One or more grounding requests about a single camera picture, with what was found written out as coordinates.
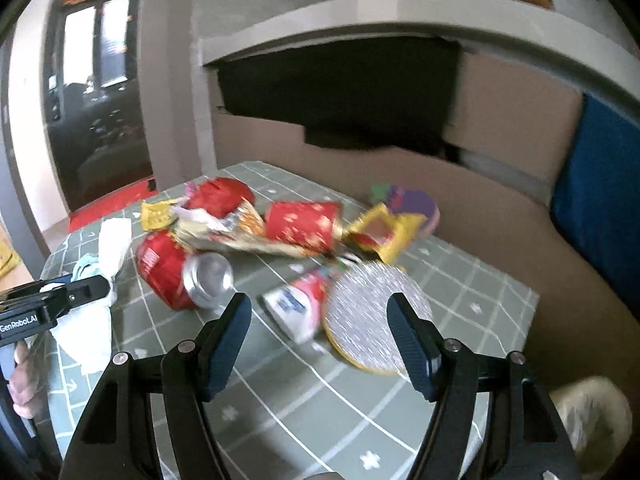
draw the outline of red paper cup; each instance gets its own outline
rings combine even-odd
[[[167,231],[147,235],[136,250],[140,277],[174,310],[196,308],[182,283],[182,266],[188,256]]]
[[[330,253],[340,230],[340,203],[276,202],[267,211],[264,227],[269,240]]]

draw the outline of light blue cloth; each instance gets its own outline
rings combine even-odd
[[[76,282],[77,280],[90,278],[91,276],[97,276],[98,274],[100,274],[98,256],[96,254],[84,254],[74,267],[71,281]]]

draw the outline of window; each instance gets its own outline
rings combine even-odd
[[[110,0],[102,8],[100,35],[100,68],[102,86],[127,80],[125,52],[127,51],[127,22],[129,0]]]
[[[88,85],[94,79],[95,7],[78,10],[65,20],[62,53],[63,83]]]

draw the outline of can lid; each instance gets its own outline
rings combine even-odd
[[[213,308],[217,305],[215,299],[233,287],[233,269],[220,254],[194,254],[182,266],[182,282],[193,303],[200,308]]]

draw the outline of white tissue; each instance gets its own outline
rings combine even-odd
[[[88,266],[78,279],[101,274],[111,287],[101,300],[72,309],[51,329],[53,337],[74,361],[81,365],[81,374],[104,370],[111,359],[111,310],[117,300],[113,279],[122,267],[131,244],[131,220],[105,220],[98,238],[98,264]]]
[[[207,226],[211,231],[225,233],[229,229],[215,216],[207,212],[206,209],[185,209],[178,205],[172,205],[171,211],[180,219],[189,222],[199,222]]]

